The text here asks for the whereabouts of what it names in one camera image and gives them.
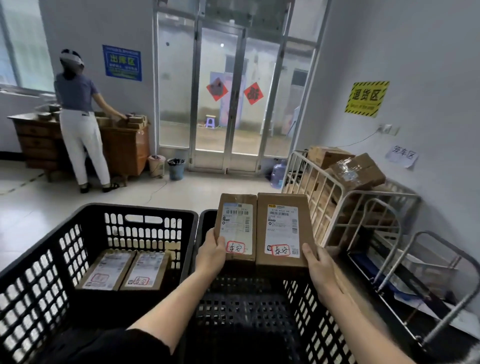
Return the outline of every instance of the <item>wooden desk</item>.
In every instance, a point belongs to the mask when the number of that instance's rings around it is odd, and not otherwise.
[[[49,181],[56,170],[71,170],[63,143],[60,123],[41,121],[34,113],[9,116],[15,124],[18,140],[29,168],[45,171]],[[142,130],[100,128],[103,154],[111,175],[120,175],[126,184],[128,176],[138,176],[149,155],[148,126]]]

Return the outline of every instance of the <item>white pants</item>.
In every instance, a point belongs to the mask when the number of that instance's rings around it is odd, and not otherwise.
[[[60,128],[78,184],[88,182],[84,146],[92,160],[100,183],[110,183],[107,161],[103,156],[100,129],[94,113],[64,109],[60,113]]]

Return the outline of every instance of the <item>blue sign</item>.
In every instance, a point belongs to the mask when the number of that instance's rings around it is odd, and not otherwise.
[[[139,51],[103,45],[103,59],[107,76],[142,80],[142,57]]]

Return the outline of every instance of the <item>white tile floor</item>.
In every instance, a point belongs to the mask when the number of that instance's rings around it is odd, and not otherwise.
[[[0,171],[3,171],[0,176],[17,176],[21,181],[18,185],[31,178],[29,171],[32,170],[25,170],[22,162],[0,161]],[[129,181],[126,188],[107,194],[96,188],[80,194],[73,177],[49,183],[42,176],[13,192],[0,195],[0,270],[77,208],[91,202],[176,208],[200,214],[206,209],[218,208],[222,193],[259,192],[278,190],[270,187],[266,179],[186,172],[182,181],[151,179],[144,173]]]

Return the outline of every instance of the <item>black hair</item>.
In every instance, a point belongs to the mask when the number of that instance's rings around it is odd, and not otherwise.
[[[70,50],[64,49],[62,53],[70,53]],[[72,51],[72,54],[82,59],[82,57],[80,57],[80,54],[78,54],[74,50]],[[67,62],[60,60],[60,63],[63,67],[63,77],[65,77],[66,80],[73,80],[77,75],[77,72],[74,69],[72,69],[72,67]]]

